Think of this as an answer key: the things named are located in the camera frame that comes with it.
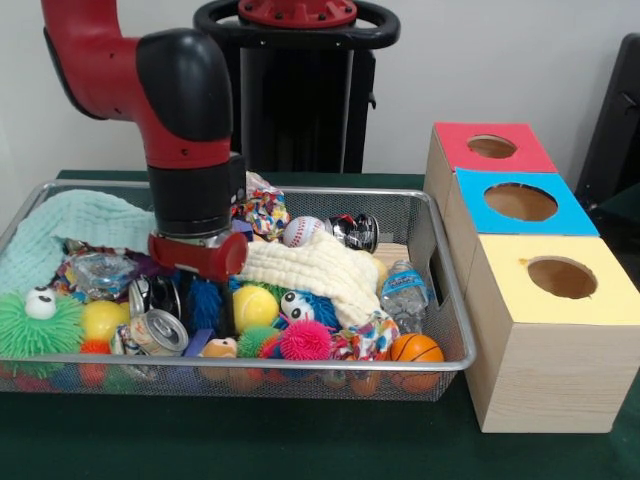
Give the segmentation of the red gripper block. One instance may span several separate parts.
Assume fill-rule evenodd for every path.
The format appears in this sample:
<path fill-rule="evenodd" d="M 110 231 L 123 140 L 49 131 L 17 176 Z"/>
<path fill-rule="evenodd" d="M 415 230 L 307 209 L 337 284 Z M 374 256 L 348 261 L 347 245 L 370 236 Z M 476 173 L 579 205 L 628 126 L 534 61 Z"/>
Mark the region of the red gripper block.
<path fill-rule="evenodd" d="M 188 272 L 180 273 L 181 321 L 191 323 L 192 273 L 210 280 L 227 281 L 239 274 L 248 256 L 248 240 L 241 233 L 222 232 L 196 242 L 150 234 L 148 250 L 153 260 L 165 268 Z M 229 282 L 221 284 L 221 333 L 234 334 L 233 292 Z"/>

